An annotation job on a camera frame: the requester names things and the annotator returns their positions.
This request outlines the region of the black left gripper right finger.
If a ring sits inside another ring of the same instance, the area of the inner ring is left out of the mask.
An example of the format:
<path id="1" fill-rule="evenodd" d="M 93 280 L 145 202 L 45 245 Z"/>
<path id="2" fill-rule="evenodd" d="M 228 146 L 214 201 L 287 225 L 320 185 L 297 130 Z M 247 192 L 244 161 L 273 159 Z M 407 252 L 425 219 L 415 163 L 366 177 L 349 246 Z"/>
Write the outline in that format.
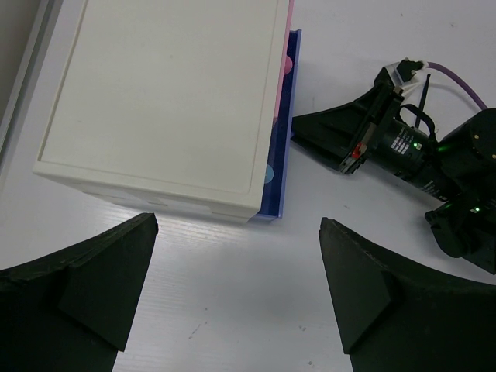
<path id="1" fill-rule="evenodd" d="M 493 371 L 495 288 L 446 274 L 334 219 L 319 229 L 343 351 L 355 371 Z"/>

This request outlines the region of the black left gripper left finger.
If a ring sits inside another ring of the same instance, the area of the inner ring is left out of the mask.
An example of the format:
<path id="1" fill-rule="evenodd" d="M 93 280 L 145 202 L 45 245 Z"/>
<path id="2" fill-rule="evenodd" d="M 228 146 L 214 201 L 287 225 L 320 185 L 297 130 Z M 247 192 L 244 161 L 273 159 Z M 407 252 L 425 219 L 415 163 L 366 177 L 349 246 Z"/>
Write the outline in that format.
<path id="1" fill-rule="evenodd" d="M 110 371 L 158 234 L 153 213 L 1 272 L 3 371 Z"/>

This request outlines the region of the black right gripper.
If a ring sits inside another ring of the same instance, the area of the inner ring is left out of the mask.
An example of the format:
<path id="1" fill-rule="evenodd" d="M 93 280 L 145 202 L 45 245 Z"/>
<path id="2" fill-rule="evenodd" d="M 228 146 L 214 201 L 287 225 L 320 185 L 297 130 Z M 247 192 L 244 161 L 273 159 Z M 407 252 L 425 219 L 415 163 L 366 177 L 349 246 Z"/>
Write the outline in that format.
<path id="1" fill-rule="evenodd" d="M 366 161 L 420 191 L 446 202 L 460 192 L 434 159 L 434 130 L 406 124 L 403 91 L 374 85 L 367 93 L 336 108 L 292 119 L 292 140 L 308 155 L 343 174 Z"/>

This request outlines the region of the periwinkle blue drawer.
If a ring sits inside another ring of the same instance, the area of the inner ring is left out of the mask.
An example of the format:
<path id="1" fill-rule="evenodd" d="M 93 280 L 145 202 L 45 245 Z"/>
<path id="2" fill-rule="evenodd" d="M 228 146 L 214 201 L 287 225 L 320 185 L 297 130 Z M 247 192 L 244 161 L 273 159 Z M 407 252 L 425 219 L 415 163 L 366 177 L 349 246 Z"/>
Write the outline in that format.
<path id="1" fill-rule="evenodd" d="M 293 66 L 291 72 L 284 76 L 280 109 L 272 129 L 267 159 L 274 169 L 274 179 L 264 184 L 260 211 L 251 220 L 272 221 L 283 215 L 300 46 L 301 30 L 290 31 L 287 54 Z"/>

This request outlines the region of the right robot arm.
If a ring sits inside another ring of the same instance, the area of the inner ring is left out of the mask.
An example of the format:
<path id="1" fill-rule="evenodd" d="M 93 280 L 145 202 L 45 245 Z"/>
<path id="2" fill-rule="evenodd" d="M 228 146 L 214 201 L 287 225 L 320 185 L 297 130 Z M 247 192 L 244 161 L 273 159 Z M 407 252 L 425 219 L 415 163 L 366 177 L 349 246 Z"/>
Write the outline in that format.
<path id="1" fill-rule="evenodd" d="M 425 214 L 439 248 L 495 272 L 495 110 L 485 109 L 442 140 L 403 91 L 376 83 L 340 107 L 296 116 L 293 140 L 342 174 L 366 161 L 442 204 Z"/>

